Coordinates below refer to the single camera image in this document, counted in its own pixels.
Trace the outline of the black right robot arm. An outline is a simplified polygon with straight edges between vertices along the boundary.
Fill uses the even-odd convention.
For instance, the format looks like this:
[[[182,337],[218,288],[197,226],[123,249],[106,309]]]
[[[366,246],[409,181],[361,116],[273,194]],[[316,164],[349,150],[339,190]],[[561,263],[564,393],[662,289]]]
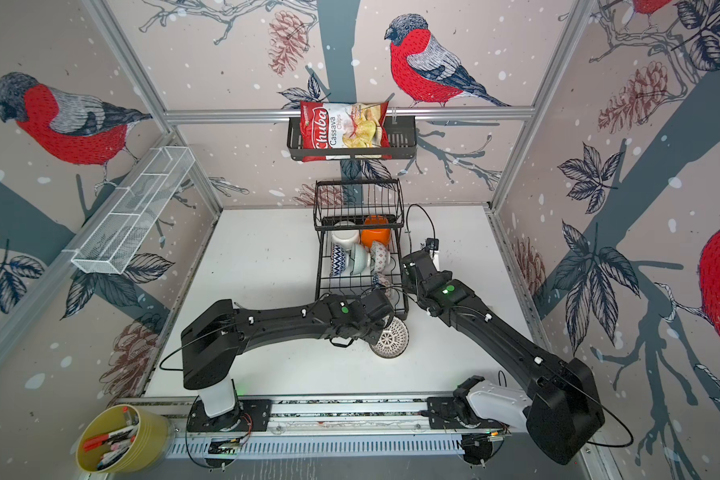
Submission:
[[[521,335],[426,251],[403,257],[401,268],[404,290],[422,310],[474,341],[524,388],[530,405],[521,414],[536,446],[558,464],[570,462],[605,423],[591,369]]]

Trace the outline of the orange white patterned bowl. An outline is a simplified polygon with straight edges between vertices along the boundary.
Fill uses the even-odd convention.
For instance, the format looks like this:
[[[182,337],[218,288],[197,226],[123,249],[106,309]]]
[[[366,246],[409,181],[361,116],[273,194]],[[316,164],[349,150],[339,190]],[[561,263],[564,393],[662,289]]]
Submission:
[[[344,275],[349,266],[349,254],[338,244],[332,245],[330,276],[340,277]]]

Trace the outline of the white ceramic bowl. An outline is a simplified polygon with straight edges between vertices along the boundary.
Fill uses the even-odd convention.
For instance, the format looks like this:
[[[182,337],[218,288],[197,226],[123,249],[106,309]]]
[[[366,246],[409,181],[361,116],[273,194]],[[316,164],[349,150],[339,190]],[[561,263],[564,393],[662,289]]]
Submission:
[[[334,245],[341,247],[345,251],[350,251],[360,242],[360,232],[354,222],[339,221],[333,227],[334,230],[330,232],[330,236]]]

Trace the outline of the teal concentric pattern bowl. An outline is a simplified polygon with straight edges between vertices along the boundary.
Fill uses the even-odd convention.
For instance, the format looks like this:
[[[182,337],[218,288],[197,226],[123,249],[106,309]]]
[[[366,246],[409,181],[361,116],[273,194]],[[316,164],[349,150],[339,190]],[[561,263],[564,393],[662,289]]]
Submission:
[[[363,275],[370,269],[371,256],[363,244],[355,244],[350,252],[352,267],[350,274],[353,276]]]

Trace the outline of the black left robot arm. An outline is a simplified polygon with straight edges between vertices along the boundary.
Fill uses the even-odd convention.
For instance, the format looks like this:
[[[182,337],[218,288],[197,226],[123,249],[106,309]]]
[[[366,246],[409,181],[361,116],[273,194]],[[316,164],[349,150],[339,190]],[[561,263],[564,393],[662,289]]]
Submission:
[[[325,294],[309,304],[269,310],[218,300],[181,332],[183,387],[198,393],[207,416],[226,415],[236,409],[228,374],[237,356],[304,339],[374,345],[394,318],[394,306],[381,290],[364,296]]]

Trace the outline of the grey green patterned bowl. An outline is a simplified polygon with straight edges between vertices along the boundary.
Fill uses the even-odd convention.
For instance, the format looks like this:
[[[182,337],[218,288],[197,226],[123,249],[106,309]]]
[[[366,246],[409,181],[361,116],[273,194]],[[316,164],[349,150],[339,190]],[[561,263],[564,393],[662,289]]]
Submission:
[[[379,241],[373,241],[370,247],[372,256],[372,272],[383,273],[391,261],[391,254],[388,247]]]

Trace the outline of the orange plastic bowl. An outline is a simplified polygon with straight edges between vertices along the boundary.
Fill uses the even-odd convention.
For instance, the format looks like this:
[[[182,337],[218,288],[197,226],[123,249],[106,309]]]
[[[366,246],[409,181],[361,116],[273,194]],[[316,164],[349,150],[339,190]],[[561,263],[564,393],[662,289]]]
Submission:
[[[391,237],[390,223],[386,216],[369,215],[365,218],[360,231],[360,242],[370,249],[375,242],[380,243],[384,247],[388,247]]]

